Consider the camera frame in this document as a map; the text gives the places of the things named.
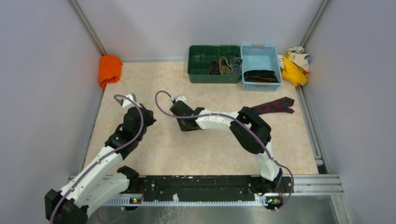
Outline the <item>red navy striped tie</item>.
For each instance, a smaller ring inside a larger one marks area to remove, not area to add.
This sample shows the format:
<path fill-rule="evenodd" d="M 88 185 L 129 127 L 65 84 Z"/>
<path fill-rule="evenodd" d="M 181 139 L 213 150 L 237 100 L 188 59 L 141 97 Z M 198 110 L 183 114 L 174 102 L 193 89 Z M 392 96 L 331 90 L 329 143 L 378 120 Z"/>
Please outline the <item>red navy striped tie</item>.
<path fill-rule="evenodd" d="M 294 99 L 283 97 L 251 108 L 259 115 L 279 112 L 293 114 L 295 111 L 291 107 L 294 105 L 294 102 Z"/>

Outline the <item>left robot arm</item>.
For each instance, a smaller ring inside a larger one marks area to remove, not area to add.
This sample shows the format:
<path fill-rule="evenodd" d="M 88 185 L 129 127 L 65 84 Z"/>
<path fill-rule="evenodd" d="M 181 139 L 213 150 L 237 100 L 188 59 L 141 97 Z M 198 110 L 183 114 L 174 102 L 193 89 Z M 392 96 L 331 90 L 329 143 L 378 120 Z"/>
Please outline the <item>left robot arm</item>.
<path fill-rule="evenodd" d="M 45 216 L 52 224 L 85 224 L 113 196 L 127 191 L 141 193 L 139 173 L 123 166 L 109 179 L 114 167 L 137 148 L 147 128 L 155 123 L 154 113 L 143 105 L 130 107 L 123 123 L 105 142 L 95 159 L 72 181 L 45 195 Z"/>

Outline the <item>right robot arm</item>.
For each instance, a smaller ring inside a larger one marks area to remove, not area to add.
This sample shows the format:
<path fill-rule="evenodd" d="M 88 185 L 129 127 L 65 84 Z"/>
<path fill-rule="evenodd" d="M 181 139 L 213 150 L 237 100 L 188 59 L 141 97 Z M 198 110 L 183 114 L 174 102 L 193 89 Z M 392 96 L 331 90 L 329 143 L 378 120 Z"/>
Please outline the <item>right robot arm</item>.
<path fill-rule="evenodd" d="M 221 130 L 231 132 L 241 147 L 253 154 L 268 192 L 281 187 L 280 165 L 271 155 L 271 127 L 252 108 L 238 112 L 217 112 L 203 107 L 191 109 L 183 100 L 174 101 L 170 111 L 177 117 L 182 131 Z"/>

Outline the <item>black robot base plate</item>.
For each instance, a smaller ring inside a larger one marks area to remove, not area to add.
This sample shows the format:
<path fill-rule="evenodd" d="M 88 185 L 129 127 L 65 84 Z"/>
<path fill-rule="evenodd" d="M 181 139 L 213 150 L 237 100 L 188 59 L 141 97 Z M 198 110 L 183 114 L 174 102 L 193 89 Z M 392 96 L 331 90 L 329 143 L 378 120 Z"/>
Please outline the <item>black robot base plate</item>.
<path fill-rule="evenodd" d="M 272 184 L 257 175 L 147 175 L 124 192 L 143 194 L 144 202 L 252 202 L 256 196 L 290 193 L 291 178 Z"/>

